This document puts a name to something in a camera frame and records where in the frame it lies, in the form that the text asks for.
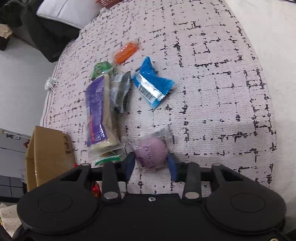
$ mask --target snack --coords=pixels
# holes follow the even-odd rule
[[[166,158],[172,152],[172,135],[169,125],[160,131],[145,135],[136,142],[123,137],[126,151],[134,151],[137,162],[147,169],[160,168],[166,165]]]
[[[128,92],[131,86],[131,72],[117,74],[111,81],[111,100],[112,107],[119,113],[126,109]]]
[[[138,49],[139,48],[136,43],[128,42],[127,44],[123,45],[122,48],[116,51],[114,55],[114,63],[116,65],[122,64],[129,57],[131,57],[135,52],[137,52]]]
[[[135,153],[142,167],[152,169],[165,164],[168,149],[161,139],[150,137],[137,143]]]
[[[133,82],[153,109],[157,108],[175,83],[158,77],[149,57],[145,58],[140,70],[133,76]]]
[[[110,151],[107,153],[102,154],[99,156],[95,161],[94,166],[100,166],[101,164],[104,164],[106,162],[118,162],[118,161],[123,161],[125,158],[124,155],[124,149],[119,149],[115,151]]]
[[[94,70],[91,74],[91,80],[94,80],[103,74],[110,74],[111,77],[113,75],[113,65],[110,64],[108,61],[97,63],[94,66]]]
[[[106,152],[122,148],[112,128],[109,75],[95,79],[86,89],[85,97],[89,156],[97,158]]]

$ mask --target blue candy wrapper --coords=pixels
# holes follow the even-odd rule
[[[153,109],[157,108],[175,83],[158,77],[149,57],[145,58],[140,70],[134,75],[133,82]]]

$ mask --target gray snack package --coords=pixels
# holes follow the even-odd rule
[[[126,110],[126,103],[128,100],[128,91],[131,86],[131,72],[125,74],[117,74],[111,80],[111,92],[110,97],[112,101],[112,107],[119,113],[123,113]]]

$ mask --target barcode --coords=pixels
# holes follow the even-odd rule
[[[148,90],[146,90],[142,85],[139,86],[139,91],[148,99],[152,100],[155,98]]]

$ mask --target white pillow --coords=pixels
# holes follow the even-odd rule
[[[98,16],[101,8],[96,0],[44,0],[37,15],[82,29]]]

